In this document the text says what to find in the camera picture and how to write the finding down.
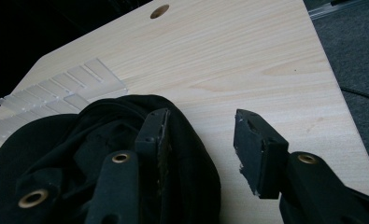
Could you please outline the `clear plastic divider tray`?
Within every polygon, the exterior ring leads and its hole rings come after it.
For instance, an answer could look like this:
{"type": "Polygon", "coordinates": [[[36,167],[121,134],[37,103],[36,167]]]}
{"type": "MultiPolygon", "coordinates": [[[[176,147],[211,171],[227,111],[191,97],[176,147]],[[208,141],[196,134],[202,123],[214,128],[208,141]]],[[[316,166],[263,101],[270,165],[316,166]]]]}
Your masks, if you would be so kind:
{"type": "Polygon", "coordinates": [[[58,114],[76,114],[92,102],[127,93],[123,81],[98,58],[92,59],[0,98],[0,106],[13,112],[0,119],[0,141],[4,142],[31,121],[58,114]]]}

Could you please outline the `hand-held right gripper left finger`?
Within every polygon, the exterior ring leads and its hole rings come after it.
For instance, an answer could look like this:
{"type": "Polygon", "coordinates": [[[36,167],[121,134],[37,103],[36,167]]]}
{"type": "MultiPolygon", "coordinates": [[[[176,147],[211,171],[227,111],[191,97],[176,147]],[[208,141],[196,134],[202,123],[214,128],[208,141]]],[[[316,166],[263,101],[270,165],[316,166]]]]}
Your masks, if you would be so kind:
{"type": "Polygon", "coordinates": [[[148,113],[137,138],[141,192],[147,198],[160,198],[168,173],[170,111],[161,108],[148,113]]]}

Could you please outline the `metal rail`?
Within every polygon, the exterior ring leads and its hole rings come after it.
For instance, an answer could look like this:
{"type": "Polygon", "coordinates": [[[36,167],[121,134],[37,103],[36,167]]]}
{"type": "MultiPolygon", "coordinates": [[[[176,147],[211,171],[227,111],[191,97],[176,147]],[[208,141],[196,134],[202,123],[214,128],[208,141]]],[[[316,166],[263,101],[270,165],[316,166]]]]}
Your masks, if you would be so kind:
{"type": "Polygon", "coordinates": [[[313,21],[334,14],[340,10],[349,9],[367,2],[369,2],[369,0],[329,0],[329,3],[310,9],[308,14],[313,21]]]}

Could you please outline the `black cloth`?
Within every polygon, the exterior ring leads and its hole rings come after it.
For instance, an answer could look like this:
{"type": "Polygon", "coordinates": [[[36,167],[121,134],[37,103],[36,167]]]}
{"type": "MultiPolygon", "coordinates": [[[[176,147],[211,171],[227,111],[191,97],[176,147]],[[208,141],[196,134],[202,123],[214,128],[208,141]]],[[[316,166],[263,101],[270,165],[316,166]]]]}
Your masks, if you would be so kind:
{"type": "Polygon", "coordinates": [[[103,99],[32,121],[0,147],[0,224],[220,224],[220,177],[182,112],[158,95],[103,99]],[[160,198],[141,192],[135,139],[167,108],[160,198]]]}

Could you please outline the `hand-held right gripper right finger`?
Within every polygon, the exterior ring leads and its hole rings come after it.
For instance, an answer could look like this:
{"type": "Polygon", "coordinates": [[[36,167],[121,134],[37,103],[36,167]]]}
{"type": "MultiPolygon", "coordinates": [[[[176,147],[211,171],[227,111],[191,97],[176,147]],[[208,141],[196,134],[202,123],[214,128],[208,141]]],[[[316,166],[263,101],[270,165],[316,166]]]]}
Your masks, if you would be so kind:
{"type": "Polygon", "coordinates": [[[259,114],[237,109],[234,150],[241,162],[240,173],[252,193],[261,199],[277,199],[289,143],[259,114]]]}

